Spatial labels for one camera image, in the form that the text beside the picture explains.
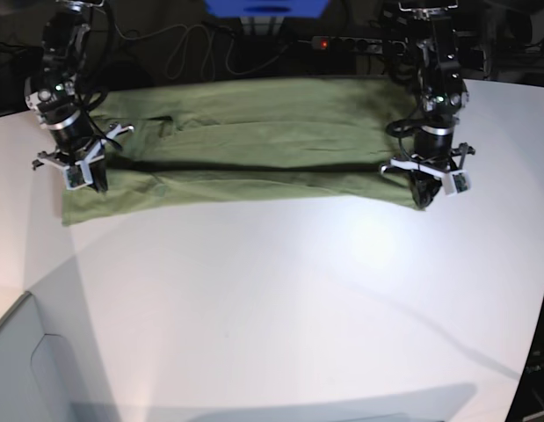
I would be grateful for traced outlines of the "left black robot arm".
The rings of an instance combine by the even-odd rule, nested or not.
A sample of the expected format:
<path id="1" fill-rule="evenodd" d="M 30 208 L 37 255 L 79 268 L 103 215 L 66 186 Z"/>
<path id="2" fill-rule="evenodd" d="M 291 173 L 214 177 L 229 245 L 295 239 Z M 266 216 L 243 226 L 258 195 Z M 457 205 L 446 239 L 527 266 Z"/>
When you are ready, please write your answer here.
<path id="1" fill-rule="evenodd" d="M 457 6 L 455 1 L 392 1 L 391 15 L 382 25 L 389 78 L 405 87 L 416 105 L 407 117 L 387 124 L 399 154 L 380 172 L 407 174 L 421 210 L 438 193 L 454 196 L 472 186 L 464 165 L 475 148 L 453 142 L 459 113 L 469 99 L 451 16 Z"/>

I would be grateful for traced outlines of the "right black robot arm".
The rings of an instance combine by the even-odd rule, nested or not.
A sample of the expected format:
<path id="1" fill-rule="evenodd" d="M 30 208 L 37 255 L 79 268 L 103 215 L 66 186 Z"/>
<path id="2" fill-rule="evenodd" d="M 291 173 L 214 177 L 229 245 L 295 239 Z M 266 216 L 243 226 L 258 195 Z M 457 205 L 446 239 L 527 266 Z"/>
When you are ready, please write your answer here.
<path id="1" fill-rule="evenodd" d="M 105 14 L 108 28 L 99 62 L 87 71 L 85 50 L 92 17 L 85 17 L 84 12 L 95 10 Z M 90 188 L 105 193 L 105 148 L 110 145 L 121 151 L 116 137 L 134 131 L 132 125 L 113 123 L 106 132 L 91 117 L 91 112 L 107 98 L 108 90 L 97 88 L 95 83 L 111 53 L 115 33 L 108 2 L 60 1 L 43 30 L 40 69 L 25 80 L 25 103 L 55 144 L 53 151 L 37 154 L 33 168 L 55 168 L 69 191 Z"/>

